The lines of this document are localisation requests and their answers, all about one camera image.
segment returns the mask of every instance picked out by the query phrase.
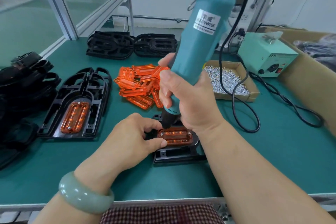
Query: right hand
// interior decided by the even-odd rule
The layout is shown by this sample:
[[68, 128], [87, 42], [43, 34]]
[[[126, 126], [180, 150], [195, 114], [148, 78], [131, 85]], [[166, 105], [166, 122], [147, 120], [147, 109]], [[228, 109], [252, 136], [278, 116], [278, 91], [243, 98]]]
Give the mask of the right hand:
[[[174, 53], [169, 53], [158, 63], [167, 66]], [[166, 108], [170, 108], [170, 96], [174, 94], [180, 100], [181, 121], [199, 137], [207, 137], [207, 133], [221, 126], [225, 120], [219, 111], [211, 81], [206, 71], [202, 71], [198, 82], [192, 86], [183, 78], [170, 70], [160, 73], [159, 98]]]

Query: green bracelet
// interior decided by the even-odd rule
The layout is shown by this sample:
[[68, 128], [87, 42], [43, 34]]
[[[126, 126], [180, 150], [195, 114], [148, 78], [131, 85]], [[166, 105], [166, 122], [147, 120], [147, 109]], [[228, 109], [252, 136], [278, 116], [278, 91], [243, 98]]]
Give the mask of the green bracelet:
[[114, 202], [114, 195], [111, 190], [107, 196], [93, 192], [81, 184], [73, 172], [69, 172], [62, 177], [58, 185], [58, 191], [69, 205], [91, 214], [106, 212]]

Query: hand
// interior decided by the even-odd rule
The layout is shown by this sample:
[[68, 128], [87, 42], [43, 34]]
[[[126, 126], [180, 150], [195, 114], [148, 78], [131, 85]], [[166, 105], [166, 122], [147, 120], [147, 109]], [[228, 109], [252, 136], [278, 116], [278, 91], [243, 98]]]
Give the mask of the hand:
[[145, 133], [161, 129], [159, 121], [133, 113], [119, 122], [102, 145], [76, 169], [75, 176], [89, 188], [106, 193], [117, 175], [144, 160], [148, 154], [166, 147], [167, 141]]
[[[159, 61], [160, 66], [167, 66], [174, 53], [169, 53]], [[171, 107], [171, 94], [180, 100], [181, 121], [193, 130], [202, 141], [207, 133], [225, 122], [213, 94], [208, 74], [202, 71], [198, 82], [192, 86], [170, 70], [160, 73], [159, 98], [166, 108]]]

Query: brand label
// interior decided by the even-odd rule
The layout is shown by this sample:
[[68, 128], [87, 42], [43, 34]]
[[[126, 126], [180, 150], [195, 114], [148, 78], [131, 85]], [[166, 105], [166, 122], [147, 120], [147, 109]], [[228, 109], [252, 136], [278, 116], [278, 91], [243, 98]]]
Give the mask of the brand label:
[[194, 23], [194, 28], [206, 34], [213, 35], [220, 19], [220, 16], [200, 9]]

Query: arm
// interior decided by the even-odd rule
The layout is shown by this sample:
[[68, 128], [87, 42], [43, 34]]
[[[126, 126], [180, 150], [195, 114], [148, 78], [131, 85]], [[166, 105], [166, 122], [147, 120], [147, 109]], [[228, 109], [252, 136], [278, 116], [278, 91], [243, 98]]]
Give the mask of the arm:
[[[172, 56], [159, 65], [166, 66]], [[237, 224], [336, 223], [224, 120], [206, 72], [194, 86], [170, 70], [162, 71], [160, 78], [162, 103], [171, 106], [172, 92], [180, 100], [182, 123], [199, 136]]]
[[[148, 154], [167, 145], [162, 138], [145, 141], [142, 137], [144, 132], [161, 128], [157, 120], [131, 114], [118, 123], [96, 152], [77, 167], [75, 177], [92, 191], [107, 194], [120, 172], [136, 166]], [[75, 209], [57, 193], [34, 224], [98, 224], [101, 216]]]

